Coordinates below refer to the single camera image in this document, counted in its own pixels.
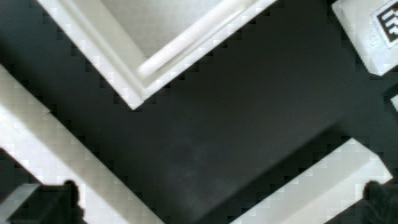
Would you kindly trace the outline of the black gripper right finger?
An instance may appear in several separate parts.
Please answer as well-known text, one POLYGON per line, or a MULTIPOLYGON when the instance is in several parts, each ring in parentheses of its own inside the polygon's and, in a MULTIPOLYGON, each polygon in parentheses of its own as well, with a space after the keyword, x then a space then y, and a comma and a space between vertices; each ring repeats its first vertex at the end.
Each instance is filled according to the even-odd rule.
POLYGON ((363 199, 344 212, 340 224, 398 224, 398 184, 367 183, 363 199))

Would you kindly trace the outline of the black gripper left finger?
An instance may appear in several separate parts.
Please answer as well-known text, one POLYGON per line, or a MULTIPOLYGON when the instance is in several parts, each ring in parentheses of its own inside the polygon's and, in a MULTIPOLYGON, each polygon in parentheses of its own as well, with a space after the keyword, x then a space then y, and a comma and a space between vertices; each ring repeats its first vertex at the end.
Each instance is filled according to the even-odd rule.
POLYGON ((0 224, 88 224, 79 205, 79 187, 22 184, 0 202, 0 224))

